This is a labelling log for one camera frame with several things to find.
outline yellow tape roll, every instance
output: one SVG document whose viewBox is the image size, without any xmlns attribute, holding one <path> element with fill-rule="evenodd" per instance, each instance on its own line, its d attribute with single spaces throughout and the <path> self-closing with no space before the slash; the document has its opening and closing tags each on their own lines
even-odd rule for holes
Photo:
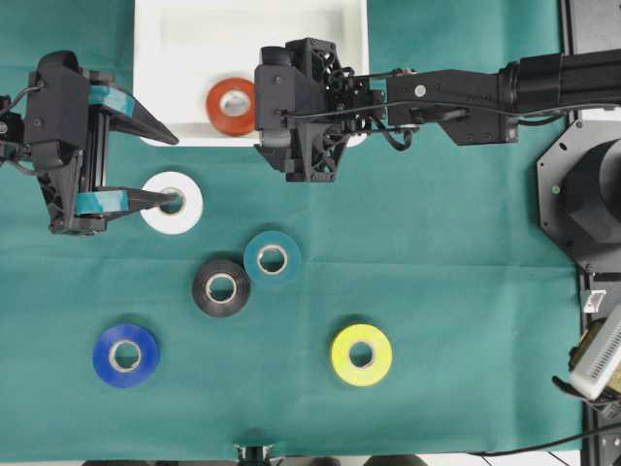
<svg viewBox="0 0 621 466">
<path fill-rule="evenodd" d="M 357 343 L 371 348 L 368 364 L 358 367 L 351 361 L 350 352 Z M 378 328 L 366 323 L 350 325 L 332 342 L 332 367 L 344 382 L 356 386 L 373 385 L 381 381 L 392 364 L 392 347 Z"/>
</svg>

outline orange tape roll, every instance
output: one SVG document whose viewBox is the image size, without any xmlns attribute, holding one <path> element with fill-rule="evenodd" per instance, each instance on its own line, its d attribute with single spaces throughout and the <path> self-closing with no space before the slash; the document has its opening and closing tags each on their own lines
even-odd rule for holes
<svg viewBox="0 0 621 466">
<path fill-rule="evenodd" d="M 220 81 L 210 89 L 206 107 L 220 133 L 244 136 L 254 129 L 254 84 L 242 78 Z"/>
</svg>

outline tape roll center hole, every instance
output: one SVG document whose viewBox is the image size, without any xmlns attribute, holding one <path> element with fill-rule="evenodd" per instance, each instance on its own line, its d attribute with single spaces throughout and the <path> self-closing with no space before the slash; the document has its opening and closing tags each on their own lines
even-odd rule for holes
<svg viewBox="0 0 621 466">
<path fill-rule="evenodd" d="M 373 362 L 373 348 L 366 342 L 358 342 L 349 350 L 349 359 L 356 367 L 367 367 Z"/>
<path fill-rule="evenodd" d="M 205 285 L 207 296 L 214 303 L 225 304 L 237 294 L 237 284 L 229 274 L 215 274 Z"/>
<path fill-rule="evenodd" d="M 238 89 L 229 90 L 220 97 L 220 110 L 228 117 L 241 117 L 250 110 L 250 98 Z"/>
<path fill-rule="evenodd" d="M 132 372 L 140 365 L 141 359 L 140 348 L 129 340 L 115 343 L 110 350 L 110 362 L 118 372 Z"/>
<path fill-rule="evenodd" d="M 159 206 L 160 210 L 169 216 L 174 214 L 178 214 L 183 207 L 185 207 L 185 196 L 183 193 L 174 187 L 167 187 L 166 189 L 162 189 L 163 194 L 173 194 L 175 196 L 175 200 L 168 204 L 163 204 Z"/>
<path fill-rule="evenodd" d="M 276 275 L 284 270 L 288 256 L 286 251 L 278 245 L 268 245 L 259 251 L 257 262 L 263 272 Z"/>
</svg>

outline blue tape roll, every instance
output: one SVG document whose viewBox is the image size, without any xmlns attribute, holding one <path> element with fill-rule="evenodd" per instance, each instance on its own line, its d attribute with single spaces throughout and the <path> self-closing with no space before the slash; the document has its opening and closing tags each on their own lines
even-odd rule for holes
<svg viewBox="0 0 621 466">
<path fill-rule="evenodd" d="M 134 344 L 139 350 L 135 366 L 123 369 L 114 361 L 114 350 L 121 343 Z M 159 362 L 159 348 L 153 336 L 139 325 L 121 323 L 106 330 L 93 350 L 93 366 L 99 378 L 117 388 L 144 382 Z"/>
<path fill-rule="evenodd" d="M 264 270 L 259 262 L 261 251 L 269 247 L 277 247 L 286 254 L 284 267 L 275 273 Z M 264 231 L 252 238 L 245 247 L 244 268 L 258 286 L 282 286 L 295 281 L 302 274 L 302 253 L 290 236 L 275 230 Z"/>
</svg>

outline metal bracket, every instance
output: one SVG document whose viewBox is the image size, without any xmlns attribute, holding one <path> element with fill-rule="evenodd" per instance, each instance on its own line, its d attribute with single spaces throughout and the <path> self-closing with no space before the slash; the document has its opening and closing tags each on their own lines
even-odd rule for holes
<svg viewBox="0 0 621 466">
<path fill-rule="evenodd" d="M 583 291 L 581 297 L 584 302 L 582 312 L 584 314 L 596 314 L 600 311 L 600 306 L 604 302 L 607 291 L 605 289 L 591 289 Z"/>
</svg>

